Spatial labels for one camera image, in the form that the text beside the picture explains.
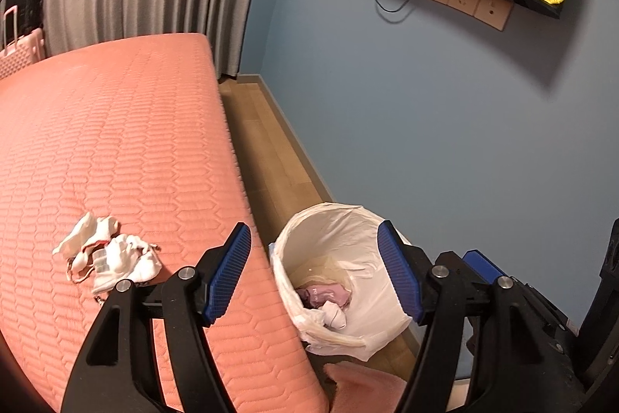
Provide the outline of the lilac cloth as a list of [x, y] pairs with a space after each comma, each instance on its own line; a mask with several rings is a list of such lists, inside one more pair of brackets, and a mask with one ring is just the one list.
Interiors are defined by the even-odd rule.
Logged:
[[335, 303], [343, 309], [351, 300], [351, 292], [339, 283], [308, 284], [296, 289], [302, 304], [308, 308], [320, 308], [326, 302]]

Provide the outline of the white cloth bundle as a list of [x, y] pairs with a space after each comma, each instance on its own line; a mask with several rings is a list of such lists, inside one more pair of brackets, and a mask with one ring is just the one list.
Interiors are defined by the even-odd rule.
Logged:
[[142, 285], [154, 280], [162, 272], [158, 249], [137, 235], [122, 234], [115, 217], [87, 212], [51, 253], [65, 261], [71, 284], [92, 281], [93, 299], [102, 305], [119, 281]]

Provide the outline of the trash bin with white bag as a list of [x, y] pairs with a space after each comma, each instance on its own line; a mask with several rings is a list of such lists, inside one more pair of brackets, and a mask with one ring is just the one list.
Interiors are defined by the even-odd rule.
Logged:
[[270, 245], [278, 293], [308, 352], [367, 362], [411, 324], [379, 253], [383, 221], [363, 206], [319, 203]]

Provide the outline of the pink quilted mattress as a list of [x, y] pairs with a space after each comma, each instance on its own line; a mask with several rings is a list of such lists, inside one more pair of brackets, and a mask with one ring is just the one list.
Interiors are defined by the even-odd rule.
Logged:
[[100, 309], [56, 252], [86, 215], [156, 245], [166, 274], [252, 222], [201, 34], [91, 45], [1, 82], [1, 332], [53, 410]]

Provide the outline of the pink suitcase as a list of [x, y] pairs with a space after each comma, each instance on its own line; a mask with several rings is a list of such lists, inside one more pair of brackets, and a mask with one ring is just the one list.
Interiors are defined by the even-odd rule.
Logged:
[[[41, 27], [31, 30], [25, 36], [18, 36], [18, 15], [17, 5], [6, 9], [3, 14], [4, 33], [2, 38], [1, 60], [0, 60], [0, 79], [18, 72], [19, 70], [36, 64], [46, 58], [44, 31]], [[14, 38], [7, 41], [7, 18], [13, 17]]]

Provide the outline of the beige wall socket panel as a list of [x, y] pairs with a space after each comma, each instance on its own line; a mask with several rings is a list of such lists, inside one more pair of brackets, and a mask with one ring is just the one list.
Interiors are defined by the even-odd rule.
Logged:
[[510, 0], [432, 0], [503, 31], [513, 9]]

